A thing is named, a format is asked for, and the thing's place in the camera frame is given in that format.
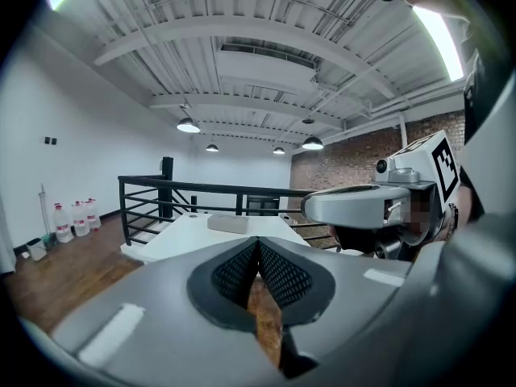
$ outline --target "red brick wall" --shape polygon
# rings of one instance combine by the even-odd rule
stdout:
[[[408,142],[445,130],[454,152],[464,146],[464,112],[439,114],[407,123]],[[303,152],[292,157],[290,188],[326,189],[367,183],[374,177],[377,161],[402,148],[399,128],[383,129],[327,145],[320,152]],[[290,199],[289,207],[298,208],[299,200]],[[322,235],[326,228],[302,228],[303,236]],[[316,247],[331,243],[313,241]]]

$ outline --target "white table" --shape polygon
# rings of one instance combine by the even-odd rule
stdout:
[[[146,245],[124,244],[120,249],[130,258],[148,263],[197,251],[216,243],[241,239],[244,236],[273,236],[310,246],[279,216],[246,217],[249,221],[245,235],[208,229],[206,223],[210,216],[211,214],[183,214]]]

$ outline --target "black metal railing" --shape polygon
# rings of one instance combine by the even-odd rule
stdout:
[[[210,184],[194,184],[186,182],[172,181],[173,175],[173,159],[165,157],[163,159],[161,175],[151,176],[120,176],[119,177],[119,197],[120,197],[120,214],[122,218],[123,235],[127,245],[131,242],[146,244],[147,242],[136,238],[140,232],[147,232],[158,235],[160,232],[150,228],[156,222],[172,223],[174,222],[174,214],[182,215],[185,212],[198,212],[198,210],[225,211],[242,215],[246,211],[243,208],[243,198],[249,195],[261,195],[275,199],[279,198],[303,198],[307,194],[311,194],[312,190],[306,189],[275,189],[275,188],[259,188],[237,185],[210,185]],[[144,189],[139,191],[126,192],[127,185],[141,186]],[[198,196],[190,195],[190,200],[185,198],[182,192],[201,192],[210,194],[232,194],[235,195],[235,206],[211,206],[198,204]],[[145,197],[142,194],[157,192],[156,198]],[[137,202],[134,205],[127,206],[127,201]],[[144,212],[136,212],[135,210],[142,206],[154,206],[150,210]],[[300,214],[301,209],[271,209],[253,208],[252,213],[258,214]],[[301,223],[291,226],[293,229],[308,227],[324,227],[321,223]],[[313,242],[318,239],[328,239],[329,235],[316,235],[305,237],[304,240]]]

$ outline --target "plastic bottle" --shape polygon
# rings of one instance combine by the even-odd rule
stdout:
[[[84,208],[84,202],[81,204],[75,201],[72,210],[73,226],[75,227],[75,234],[77,236],[84,236],[89,234],[89,223]]]
[[[68,214],[60,203],[54,204],[53,218],[57,240],[61,243],[70,242],[73,239],[72,228],[70,227]]]
[[[90,198],[85,203],[86,215],[88,216],[88,223],[90,229],[98,229],[101,226],[100,218],[98,217],[97,201]]]

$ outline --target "black mesh pad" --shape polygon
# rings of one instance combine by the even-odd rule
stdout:
[[[245,309],[258,271],[284,328],[315,321],[335,293],[335,280],[321,265],[270,239],[250,238],[196,267],[187,283],[190,301],[216,325],[256,332]]]
[[[282,310],[303,298],[312,287],[312,277],[306,271],[262,243],[259,270],[274,301]]]
[[[218,293],[246,308],[249,299],[249,290],[256,277],[259,253],[256,243],[219,265],[211,278]]]

